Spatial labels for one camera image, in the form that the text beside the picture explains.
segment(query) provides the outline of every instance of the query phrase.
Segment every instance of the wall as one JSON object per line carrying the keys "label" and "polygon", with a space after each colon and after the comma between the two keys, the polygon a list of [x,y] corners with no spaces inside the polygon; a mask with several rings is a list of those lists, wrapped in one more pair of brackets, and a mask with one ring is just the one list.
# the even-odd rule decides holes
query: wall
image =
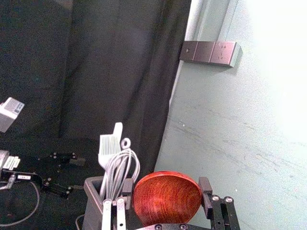
{"label": "wall", "polygon": [[[195,40],[212,38],[212,9]],[[173,95],[156,171],[207,176],[215,194],[235,199],[242,230],[306,229],[306,9],[298,0],[230,1],[215,39],[239,42],[239,62],[184,63]],[[210,226],[202,211],[191,223]]]}

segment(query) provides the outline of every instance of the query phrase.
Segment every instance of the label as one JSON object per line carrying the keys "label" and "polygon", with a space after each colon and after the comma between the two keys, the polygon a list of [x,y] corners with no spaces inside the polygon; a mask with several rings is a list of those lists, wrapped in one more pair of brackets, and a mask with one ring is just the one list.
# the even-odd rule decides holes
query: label
{"label": "label", "polygon": [[11,166],[11,164],[13,163],[13,160],[14,160],[14,157],[8,157],[8,159],[6,160],[6,162],[5,162],[5,164],[4,164],[4,166],[3,166],[3,168],[4,169],[9,169],[10,168],[10,166]]}
{"label": "label", "polygon": [[16,108],[14,109],[14,113],[18,115],[20,111],[23,109],[23,107],[24,107],[24,104],[19,102]]}
{"label": "label", "polygon": [[14,163],[14,168],[17,168],[20,162],[20,158],[18,158]]}
{"label": "label", "polygon": [[27,175],[18,175],[18,176],[17,176],[17,179],[20,179],[20,180],[30,180],[30,179],[31,179],[31,176],[27,176]]}
{"label": "label", "polygon": [[15,165],[15,163],[18,161],[18,159],[19,159],[18,157],[14,157],[13,162],[12,162],[12,164],[11,164],[9,170],[13,170],[13,169],[14,169],[14,165]]}

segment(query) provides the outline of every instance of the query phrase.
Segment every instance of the black fabric backdrop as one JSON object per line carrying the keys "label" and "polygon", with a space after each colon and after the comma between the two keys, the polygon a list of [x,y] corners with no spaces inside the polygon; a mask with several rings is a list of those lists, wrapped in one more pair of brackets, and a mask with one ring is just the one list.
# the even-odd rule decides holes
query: black fabric backdrop
{"label": "black fabric backdrop", "polygon": [[75,2],[61,137],[97,139],[123,122],[141,177],[154,170],[189,6],[189,0]]}
{"label": "black fabric backdrop", "polygon": [[[0,101],[12,96],[25,107],[0,134],[0,149],[37,157],[76,151],[86,167],[62,172],[58,182],[81,185],[103,173],[96,158],[99,135],[121,121],[123,137],[140,158],[140,178],[152,172],[190,0],[75,0],[72,11],[64,0],[1,5]],[[19,220],[35,206],[33,188],[18,186],[19,193],[16,187],[0,195],[0,223]],[[69,200],[41,195],[37,213],[7,229],[75,229],[85,210],[84,191]]]}

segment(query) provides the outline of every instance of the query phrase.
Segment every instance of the white device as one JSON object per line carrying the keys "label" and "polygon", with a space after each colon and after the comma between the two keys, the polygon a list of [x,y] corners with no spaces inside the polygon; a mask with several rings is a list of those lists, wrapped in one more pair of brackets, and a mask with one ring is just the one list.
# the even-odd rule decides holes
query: white device
{"label": "white device", "polygon": [[5,133],[24,107],[24,103],[9,97],[0,105],[0,132]]}

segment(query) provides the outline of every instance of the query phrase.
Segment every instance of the wooden bowl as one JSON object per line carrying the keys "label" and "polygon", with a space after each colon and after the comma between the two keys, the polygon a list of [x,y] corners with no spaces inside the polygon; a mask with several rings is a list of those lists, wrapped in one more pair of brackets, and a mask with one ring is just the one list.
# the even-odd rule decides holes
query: wooden bowl
{"label": "wooden bowl", "polygon": [[187,223],[201,205],[201,190],[179,172],[154,172],[135,186],[133,206],[144,226],[157,223]]}

